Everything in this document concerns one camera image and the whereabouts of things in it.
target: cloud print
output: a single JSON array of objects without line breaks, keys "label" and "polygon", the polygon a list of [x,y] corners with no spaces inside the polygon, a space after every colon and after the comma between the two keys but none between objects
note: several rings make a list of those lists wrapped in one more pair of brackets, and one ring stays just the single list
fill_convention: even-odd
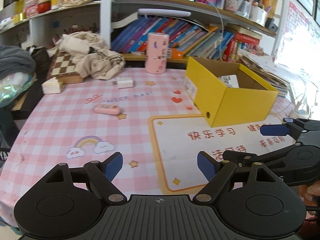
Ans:
[{"label": "cloud print", "polygon": [[71,147],[66,153],[67,159],[82,157],[83,155],[85,155],[85,151],[79,147]]},{"label": "cloud print", "polygon": [[113,151],[115,146],[109,142],[98,142],[97,145],[93,148],[93,152],[96,154]]}]

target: pink thermometer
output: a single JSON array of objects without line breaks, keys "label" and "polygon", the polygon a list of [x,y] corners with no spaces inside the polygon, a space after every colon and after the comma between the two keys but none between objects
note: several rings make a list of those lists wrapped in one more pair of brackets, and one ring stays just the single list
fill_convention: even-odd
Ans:
[{"label": "pink thermometer", "polygon": [[103,104],[94,106],[93,110],[98,114],[111,114],[111,115],[118,115],[121,112],[119,106],[103,105]]}]

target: metal screw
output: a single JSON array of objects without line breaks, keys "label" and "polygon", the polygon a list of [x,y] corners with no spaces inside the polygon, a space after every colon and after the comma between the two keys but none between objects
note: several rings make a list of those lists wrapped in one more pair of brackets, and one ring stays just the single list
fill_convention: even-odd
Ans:
[{"label": "metal screw", "polygon": [[112,194],[109,196],[109,200],[112,202],[119,202],[124,200],[124,196],[122,196],[121,194]]},{"label": "metal screw", "polygon": [[208,194],[199,194],[198,196],[196,196],[196,200],[201,202],[208,202],[211,200],[211,196]]}]

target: pink canister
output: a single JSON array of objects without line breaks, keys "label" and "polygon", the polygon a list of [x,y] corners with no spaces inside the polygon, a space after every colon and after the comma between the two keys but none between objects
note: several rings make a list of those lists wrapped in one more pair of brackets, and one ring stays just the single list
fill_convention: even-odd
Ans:
[{"label": "pink canister", "polygon": [[165,33],[148,33],[146,50],[146,71],[151,74],[163,74],[167,65],[169,35]]}]

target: black cable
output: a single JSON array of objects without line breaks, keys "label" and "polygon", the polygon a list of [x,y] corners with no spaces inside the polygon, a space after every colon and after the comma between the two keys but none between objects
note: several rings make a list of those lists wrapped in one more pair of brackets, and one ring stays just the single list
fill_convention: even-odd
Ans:
[{"label": "black cable", "polygon": [[315,207],[315,206],[306,206],[307,211],[320,211],[320,207]]}]

